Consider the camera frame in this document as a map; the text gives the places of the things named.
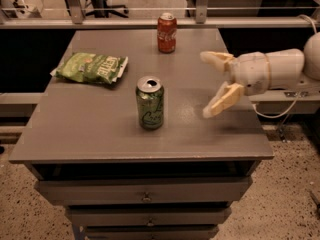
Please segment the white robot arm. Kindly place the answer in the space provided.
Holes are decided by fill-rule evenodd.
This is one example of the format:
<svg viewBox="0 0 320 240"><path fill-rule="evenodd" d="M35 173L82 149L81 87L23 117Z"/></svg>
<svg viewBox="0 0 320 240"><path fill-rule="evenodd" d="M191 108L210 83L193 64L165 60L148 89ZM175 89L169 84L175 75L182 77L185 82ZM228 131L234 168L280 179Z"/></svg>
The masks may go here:
<svg viewBox="0 0 320 240"><path fill-rule="evenodd" d="M214 117L235 105L242 96L264 94L267 90L318 89L320 81L320 33L312 35L304 49L252 52L235 57L229 53L204 51L203 62L213 66L225 81L203 109L203 117Z"/></svg>

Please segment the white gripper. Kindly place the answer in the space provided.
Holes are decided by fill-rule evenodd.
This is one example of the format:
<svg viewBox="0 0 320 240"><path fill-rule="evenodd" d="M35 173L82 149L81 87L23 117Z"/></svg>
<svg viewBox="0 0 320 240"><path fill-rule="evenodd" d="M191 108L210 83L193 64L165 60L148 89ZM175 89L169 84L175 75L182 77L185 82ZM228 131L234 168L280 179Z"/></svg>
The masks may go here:
<svg viewBox="0 0 320 240"><path fill-rule="evenodd" d="M228 63L234 56L224 52L203 51L200 59L221 73L229 69ZM230 63L231 80L224 82L216 95L203 109L204 118L217 116L235 105L241 97L264 93L270 84L270 68L267 56L261 52L243 54Z"/></svg>

